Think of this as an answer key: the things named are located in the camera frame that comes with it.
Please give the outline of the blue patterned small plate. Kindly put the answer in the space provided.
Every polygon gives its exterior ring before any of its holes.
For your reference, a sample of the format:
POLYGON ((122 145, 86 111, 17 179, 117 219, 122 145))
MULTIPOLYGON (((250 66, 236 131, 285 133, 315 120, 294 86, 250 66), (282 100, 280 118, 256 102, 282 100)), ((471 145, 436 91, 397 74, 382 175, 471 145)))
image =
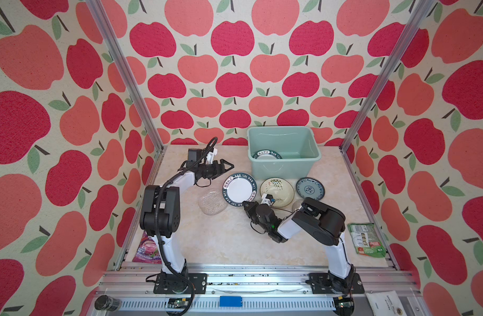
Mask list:
POLYGON ((320 201, 325 196, 324 185, 317 179, 311 177, 303 177, 296 182, 296 192, 303 199, 312 198, 320 201))

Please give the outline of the cream floral plate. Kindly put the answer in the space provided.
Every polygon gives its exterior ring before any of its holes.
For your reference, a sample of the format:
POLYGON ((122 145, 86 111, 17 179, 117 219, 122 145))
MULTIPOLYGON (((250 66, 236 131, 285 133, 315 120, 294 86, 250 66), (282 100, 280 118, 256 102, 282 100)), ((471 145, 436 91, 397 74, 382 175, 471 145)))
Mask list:
POLYGON ((260 195, 270 194, 274 198, 274 206, 286 207, 294 200, 294 189, 292 185, 281 178, 270 178, 261 184, 260 195))

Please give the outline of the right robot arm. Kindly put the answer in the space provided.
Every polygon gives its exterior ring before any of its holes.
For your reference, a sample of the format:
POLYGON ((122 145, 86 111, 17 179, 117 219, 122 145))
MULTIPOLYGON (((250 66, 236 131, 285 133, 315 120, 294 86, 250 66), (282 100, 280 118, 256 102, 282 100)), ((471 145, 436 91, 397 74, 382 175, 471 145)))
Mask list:
POLYGON ((277 243, 285 243, 300 231, 324 245, 328 258, 325 285, 335 293, 348 294, 353 286, 355 268, 349 262, 344 244, 345 215, 338 209, 306 197, 300 207, 285 219, 272 210, 273 197, 261 203, 243 201, 242 206, 251 223, 260 226, 277 243))

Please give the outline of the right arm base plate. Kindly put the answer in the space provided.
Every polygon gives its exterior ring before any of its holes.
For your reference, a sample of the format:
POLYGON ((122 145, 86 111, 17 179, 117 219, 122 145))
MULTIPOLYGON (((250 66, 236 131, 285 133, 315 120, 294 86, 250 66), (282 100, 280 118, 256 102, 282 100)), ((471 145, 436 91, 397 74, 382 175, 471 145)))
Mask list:
POLYGON ((363 282, 358 273, 350 273, 341 279, 331 273, 310 273, 305 282, 313 294, 364 294, 363 282))

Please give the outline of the small green-rim plate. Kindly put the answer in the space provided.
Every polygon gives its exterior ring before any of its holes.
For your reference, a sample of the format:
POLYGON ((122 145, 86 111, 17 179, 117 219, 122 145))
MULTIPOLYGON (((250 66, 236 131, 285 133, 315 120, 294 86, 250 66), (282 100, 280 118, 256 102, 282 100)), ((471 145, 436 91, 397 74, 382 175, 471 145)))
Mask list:
POLYGON ((256 180, 245 172, 230 175, 223 183, 224 200, 234 206, 242 207, 245 201, 251 202, 257 194, 256 180))
POLYGON ((260 160, 264 160, 264 159, 273 160, 273 159, 282 159, 282 156, 273 150, 259 150, 252 155, 252 158, 260 159, 260 160))

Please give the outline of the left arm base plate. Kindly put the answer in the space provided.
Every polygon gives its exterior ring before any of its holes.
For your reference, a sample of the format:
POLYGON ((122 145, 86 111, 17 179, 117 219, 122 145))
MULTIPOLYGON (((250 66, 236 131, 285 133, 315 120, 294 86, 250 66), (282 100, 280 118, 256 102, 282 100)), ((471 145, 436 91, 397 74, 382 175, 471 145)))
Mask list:
POLYGON ((185 280, 168 273, 160 273, 157 275, 154 294, 191 294, 194 290, 195 294, 204 294, 206 292, 208 274, 190 273, 185 280))

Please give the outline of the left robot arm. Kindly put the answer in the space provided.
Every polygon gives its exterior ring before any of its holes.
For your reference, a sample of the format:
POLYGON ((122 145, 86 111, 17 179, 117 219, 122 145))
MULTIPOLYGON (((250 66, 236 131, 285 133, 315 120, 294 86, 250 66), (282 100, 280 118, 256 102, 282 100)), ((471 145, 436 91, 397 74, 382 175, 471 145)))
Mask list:
POLYGON ((214 180, 232 170, 234 165, 221 159, 215 160, 217 149, 214 137, 203 149, 189 149, 188 158, 177 173, 162 185, 148 185, 144 190, 140 228, 155 242, 159 249, 162 270, 158 281, 178 283, 189 287, 186 259, 180 246, 173 240, 173 233, 180 224, 180 195, 195 186, 200 179, 214 180))

